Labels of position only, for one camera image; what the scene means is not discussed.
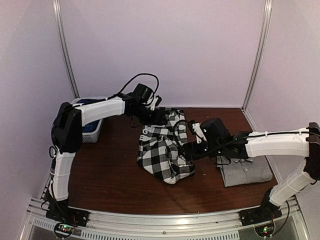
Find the black white plaid shirt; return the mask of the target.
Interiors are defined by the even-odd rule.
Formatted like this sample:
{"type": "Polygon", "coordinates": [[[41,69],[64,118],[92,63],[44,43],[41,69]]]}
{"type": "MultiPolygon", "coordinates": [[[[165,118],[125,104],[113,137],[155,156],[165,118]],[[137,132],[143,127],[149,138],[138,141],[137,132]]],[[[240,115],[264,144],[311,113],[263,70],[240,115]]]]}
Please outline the black white plaid shirt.
{"type": "Polygon", "coordinates": [[[177,108],[163,108],[165,125],[146,125],[139,137],[136,163],[158,180],[174,185],[195,174],[195,165],[178,149],[188,142],[185,112],[177,108]]]}

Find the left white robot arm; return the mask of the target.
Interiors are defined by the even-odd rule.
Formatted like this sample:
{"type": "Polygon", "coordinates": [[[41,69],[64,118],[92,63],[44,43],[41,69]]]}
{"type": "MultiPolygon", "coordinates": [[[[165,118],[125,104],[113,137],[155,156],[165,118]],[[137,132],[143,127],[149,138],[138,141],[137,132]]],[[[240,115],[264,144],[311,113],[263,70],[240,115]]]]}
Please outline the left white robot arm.
{"type": "Polygon", "coordinates": [[[165,112],[157,106],[161,97],[150,99],[148,95],[117,93],[111,97],[92,99],[86,103],[61,104],[51,126],[54,154],[50,167],[47,194],[49,209],[61,222],[72,218],[68,207],[69,179],[76,152],[83,143],[83,127],[95,121],[113,116],[136,117],[143,125],[165,125],[165,112]]]}

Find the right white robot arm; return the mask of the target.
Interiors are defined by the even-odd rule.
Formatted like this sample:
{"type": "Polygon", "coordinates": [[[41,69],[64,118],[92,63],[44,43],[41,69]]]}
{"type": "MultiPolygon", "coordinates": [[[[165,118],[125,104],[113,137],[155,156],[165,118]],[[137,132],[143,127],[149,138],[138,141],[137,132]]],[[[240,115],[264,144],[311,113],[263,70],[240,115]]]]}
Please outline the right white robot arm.
{"type": "Polygon", "coordinates": [[[307,185],[320,180],[320,127],[311,122],[308,127],[276,132],[238,132],[230,134],[219,118],[193,123],[193,142],[184,143],[180,150],[193,160],[203,157],[229,159],[261,156],[300,156],[304,161],[296,171],[268,190],[256,210],[259,220],[268,220],[289,198],[307,185]]]}

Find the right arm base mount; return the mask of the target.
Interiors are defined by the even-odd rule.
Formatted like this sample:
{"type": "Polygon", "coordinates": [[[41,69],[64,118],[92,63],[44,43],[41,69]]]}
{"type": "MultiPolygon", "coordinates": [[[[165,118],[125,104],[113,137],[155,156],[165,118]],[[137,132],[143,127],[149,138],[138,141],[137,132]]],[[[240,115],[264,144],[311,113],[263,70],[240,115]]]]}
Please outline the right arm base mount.
{"type": "Polygon", "coordinates": [[[256,225],[272,221],[274,218],[280,218],[281,216],[282,212],[280,208],[271,206],[259,206],[241,210],[239,212],[242,226],[256,225]]]}

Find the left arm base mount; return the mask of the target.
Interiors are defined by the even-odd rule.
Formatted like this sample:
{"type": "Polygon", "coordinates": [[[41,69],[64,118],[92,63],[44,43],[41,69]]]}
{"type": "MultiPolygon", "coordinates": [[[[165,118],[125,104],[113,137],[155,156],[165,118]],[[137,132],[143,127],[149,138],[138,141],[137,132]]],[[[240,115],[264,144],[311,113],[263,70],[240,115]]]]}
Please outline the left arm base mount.
{"type": "Polygon", "coordinates": [[[45,216],[48,219],[66,223],[71,226],[86,227],[89,218],[89,212],[75,208],[67,208],[66,211],[62,212],[61,210],[57,208],[53,209],[50,206],[45,216]]]}

